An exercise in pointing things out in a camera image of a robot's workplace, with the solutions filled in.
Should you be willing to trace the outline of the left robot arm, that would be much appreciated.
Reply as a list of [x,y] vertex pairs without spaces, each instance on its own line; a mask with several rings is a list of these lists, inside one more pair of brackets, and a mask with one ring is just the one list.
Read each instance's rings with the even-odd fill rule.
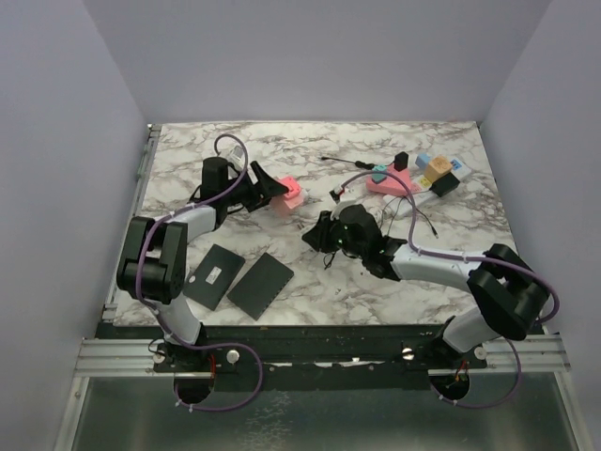
[[201,368],[208,349],[199,342],[201,322],[181,296],[188,244],[217,230],[231,207],[254,211],[289,188],[257,162],[238,170],[223,157],[203,163],[198,196],[160,219],[133,217],[116,269],[116,285],[140,301],[159,322],[164,337],[177,344],[175,359],[183,368]]

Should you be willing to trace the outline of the pink cube socket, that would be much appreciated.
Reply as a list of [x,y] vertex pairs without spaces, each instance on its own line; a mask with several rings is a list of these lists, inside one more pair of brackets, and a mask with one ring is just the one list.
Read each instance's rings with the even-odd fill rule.
[[293,196],[285,195],[279,199],[280,209],[284,212],[291,212],[301,207],[306,200],[307,193],[305,190],[301,190],[294,193]]

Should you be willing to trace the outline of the pink square plug adapter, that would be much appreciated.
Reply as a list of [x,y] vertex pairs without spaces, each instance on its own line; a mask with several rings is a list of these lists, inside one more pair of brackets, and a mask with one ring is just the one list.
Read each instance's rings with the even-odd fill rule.
[[286,187],[287,192],[282,195],[284,200],[291,200],[301,194],[301,187],[293,177],[278,179],[278,182]]

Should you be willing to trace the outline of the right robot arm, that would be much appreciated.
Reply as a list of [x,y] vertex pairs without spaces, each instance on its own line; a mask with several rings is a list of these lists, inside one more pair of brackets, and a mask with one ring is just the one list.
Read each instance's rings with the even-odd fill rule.
[[322,211],[302,239],[313,250],[357,258],[372,275],[393,281],[417,280],[469,293],[475,306],[447,319],[427,348],[440,366],[452,367],[474,347],[498,337],[523,340],[550,291],[508,246],[483,253],[445,254],[420,248],[381,232],[361,205]]

